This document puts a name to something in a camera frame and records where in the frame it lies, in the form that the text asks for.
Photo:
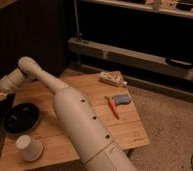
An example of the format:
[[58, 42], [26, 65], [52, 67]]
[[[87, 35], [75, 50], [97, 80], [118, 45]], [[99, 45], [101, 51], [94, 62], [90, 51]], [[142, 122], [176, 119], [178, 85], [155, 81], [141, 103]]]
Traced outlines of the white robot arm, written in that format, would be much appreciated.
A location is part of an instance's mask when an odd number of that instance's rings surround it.
[[33, 79], [54, 94], [54, 112], [88, 171], [137, 171], [89, 100], [78, 89], [43, 70], [32, 58], [21, 57], [18, 67], [0, 79], [0, 101], [14, 94], [24, 81]]

